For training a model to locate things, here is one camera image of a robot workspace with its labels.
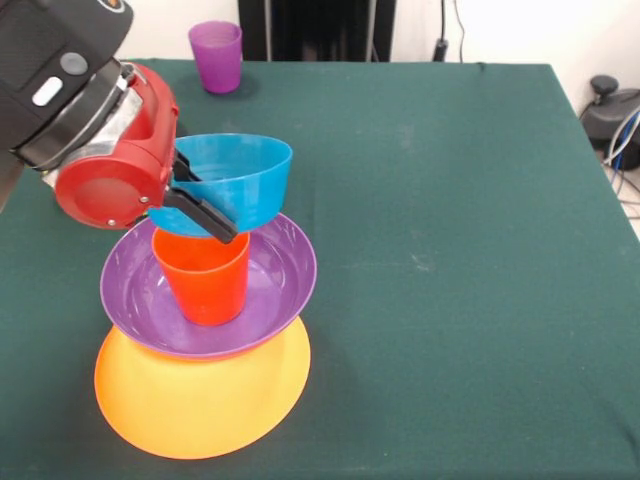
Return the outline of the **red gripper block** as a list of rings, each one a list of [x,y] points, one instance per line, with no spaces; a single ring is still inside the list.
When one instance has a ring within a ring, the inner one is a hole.
[[[58,204],[83,224],[124,229],[163,203],[229,244],[238,230],[221,211],[184,189],[166,189],[171,171],[177,182],[201,178],[175,150],[179,107],[170,87],[148,67],[131,66],[134,76],[116,112],[57,171],[53,190]]]

